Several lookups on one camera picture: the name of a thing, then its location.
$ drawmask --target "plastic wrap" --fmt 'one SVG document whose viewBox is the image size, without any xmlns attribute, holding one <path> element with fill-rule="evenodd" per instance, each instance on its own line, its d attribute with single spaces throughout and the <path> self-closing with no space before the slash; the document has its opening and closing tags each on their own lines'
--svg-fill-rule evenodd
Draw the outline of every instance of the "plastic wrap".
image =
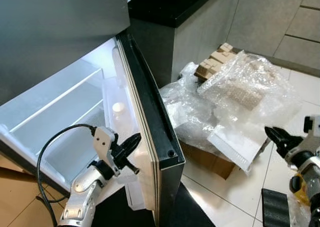
<svg viewBox="0 0 320 227">
<path fill-rule="evenodd" d="M 226 159 L 208 140 L 217 125 L 215 105 L 197 94 L 200 85 L 194 76 L 198 65 L 187 64 L 180 79 L 160 89 L 171 124 L 179 140 Z"/>
<path fill-rule="evenodd" d="M 197 92 L 216 106 L 219 123 L 208 137 L 244 171 L 267 136 L 264 126 L 283 127 L 302 101 L 264 57 L 239 52 Z"/>
<path fill-rule="evenodd" d="M 309 226 L 311 212 L 310 207 L 301 203 L 292 193 L 287 195 L 290 215 L 290 226 Z"/>
</svg>

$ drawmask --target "refrigerator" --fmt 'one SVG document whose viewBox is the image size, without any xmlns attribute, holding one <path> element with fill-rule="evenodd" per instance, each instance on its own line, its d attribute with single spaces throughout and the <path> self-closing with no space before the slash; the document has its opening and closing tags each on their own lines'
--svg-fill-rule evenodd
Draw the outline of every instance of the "refrigerator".
<svg viewBox="0 0 320 227">
<path fill-rule="evenodd" d="M 36 173 L 61 129 L 86 123 L 142 140 L 116 181 L 133 210 L 169 219 L 185 163 L 152 73 L 130 35 L 127 0 L 0 0 L 0 152 Z M 125 120 L 115 115 L 121 106 Z M 44 152 L 44 181 L 66 194 L 96 160 L 93 138 L 73 129 Z"/>
</svg>

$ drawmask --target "gray refrigerator exterior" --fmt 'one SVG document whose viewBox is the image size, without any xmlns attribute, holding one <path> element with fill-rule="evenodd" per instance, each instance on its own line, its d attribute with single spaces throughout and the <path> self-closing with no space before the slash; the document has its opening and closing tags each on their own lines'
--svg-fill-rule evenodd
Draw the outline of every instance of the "gray refrigerator exterior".
<svg viewBox="0 0 320 227">
<path fill-rule="evenodd" d="M 130 25 L 127 0 L 0 0 L 0 105 Z"/>
</svg>

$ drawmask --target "small white bottle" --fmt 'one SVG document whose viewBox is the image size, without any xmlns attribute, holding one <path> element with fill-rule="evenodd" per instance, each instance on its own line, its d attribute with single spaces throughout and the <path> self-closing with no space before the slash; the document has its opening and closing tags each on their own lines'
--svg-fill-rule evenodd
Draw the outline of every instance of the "small white bottle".
<svg viewBox="0 0 320 227">
<path fill-rule="evenodd" d="M 113 130 L 118 133 L 118 144 L 122 144 L 133 134 L 133 121 L 130 111 L 123 102 L 117 102 L 112 106 Z"/>
</svg>

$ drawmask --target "black countertop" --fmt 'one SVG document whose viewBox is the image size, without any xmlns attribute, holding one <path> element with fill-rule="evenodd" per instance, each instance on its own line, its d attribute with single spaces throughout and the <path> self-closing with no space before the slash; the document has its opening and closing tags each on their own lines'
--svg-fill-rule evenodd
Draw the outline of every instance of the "black countertop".
<svg viewBox="0 0 320 227">
<path fill-rule="evenodd" d="M 208 0 L 131 0 L 130 18 L 177 28 Z"/>
</svg>

